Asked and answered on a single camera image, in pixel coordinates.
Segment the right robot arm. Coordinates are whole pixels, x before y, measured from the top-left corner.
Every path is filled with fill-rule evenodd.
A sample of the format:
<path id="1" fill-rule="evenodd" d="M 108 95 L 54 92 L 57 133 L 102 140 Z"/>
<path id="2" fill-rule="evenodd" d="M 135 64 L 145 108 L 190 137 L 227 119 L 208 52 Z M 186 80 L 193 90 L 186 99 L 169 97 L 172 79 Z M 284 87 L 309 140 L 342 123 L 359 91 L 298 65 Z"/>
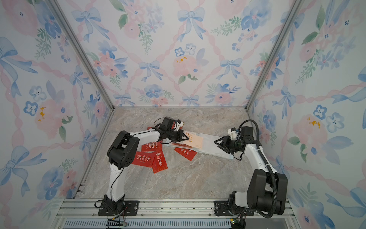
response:
<path id="1" fill-rule="evenodd" d="M 266 219 L 283 215 L 288 179 L 265 156 L 260 142 L 259 125 L 248 119 L 238 129 L 232 128 L 228 135 L 215 140 L 214 144 L 227 154 L 240 153 L 239 161 L 246 156 L 254 170 L 247 192 L 234 191 L 226 202 L 216 202 L 215 215 L 244 217 L 246 213 L 257 213 Z"/>

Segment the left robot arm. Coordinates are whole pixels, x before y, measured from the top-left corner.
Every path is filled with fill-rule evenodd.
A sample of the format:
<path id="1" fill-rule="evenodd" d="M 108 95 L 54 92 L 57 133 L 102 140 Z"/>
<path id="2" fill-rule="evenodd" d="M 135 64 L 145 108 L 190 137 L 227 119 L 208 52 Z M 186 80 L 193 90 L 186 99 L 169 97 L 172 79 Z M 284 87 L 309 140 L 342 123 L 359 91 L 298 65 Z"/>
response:
<path id="1" fill-rule="evenodd" d="M 163 117 L 160 124 L 156 124 L 149 130 L 136 133 L 121 131 L 107 151 L 110 163 L 110 181 L 108 190 L 104 195 L 101 205 L 98 207 L 99 216 L 119 216 L 125 209 L 125 180 L 127 167 L 129 167 L 137 153 L 137 149 L 145 144 L 158 143 L 168 139 L 172 143 L 188 140 L 188 136 L 182 130 L 184 122 L 170 117 Z"/>

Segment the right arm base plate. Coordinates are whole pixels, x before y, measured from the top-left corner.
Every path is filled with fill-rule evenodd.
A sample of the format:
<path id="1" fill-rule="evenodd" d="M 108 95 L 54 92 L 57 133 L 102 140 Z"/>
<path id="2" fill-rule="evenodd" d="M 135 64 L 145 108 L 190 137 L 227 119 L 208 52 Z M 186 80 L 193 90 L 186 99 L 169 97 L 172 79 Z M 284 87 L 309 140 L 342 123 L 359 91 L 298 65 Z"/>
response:
<path id="1" fill-rule="evenodd" d="M 216 200 L 214 201 L 214 215 L 217 217 L 230 216 L 254 216 L 254 212 L 250 211 L 248 208 L 238 207 L 234 203 L 229 202 L 229 200 Z"/>

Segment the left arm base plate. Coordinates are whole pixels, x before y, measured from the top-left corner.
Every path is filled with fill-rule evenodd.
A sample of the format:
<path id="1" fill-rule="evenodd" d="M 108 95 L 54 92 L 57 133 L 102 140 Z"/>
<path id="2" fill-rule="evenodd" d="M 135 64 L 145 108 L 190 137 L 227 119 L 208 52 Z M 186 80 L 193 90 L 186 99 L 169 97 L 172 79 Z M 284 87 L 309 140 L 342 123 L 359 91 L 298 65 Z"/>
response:
<path id="1" fill-rule="evenodd" d="M 102 201 L 98 216 L 137 216 L 140 202 L 137 200 L 121 200 L 117 203 Z"/>

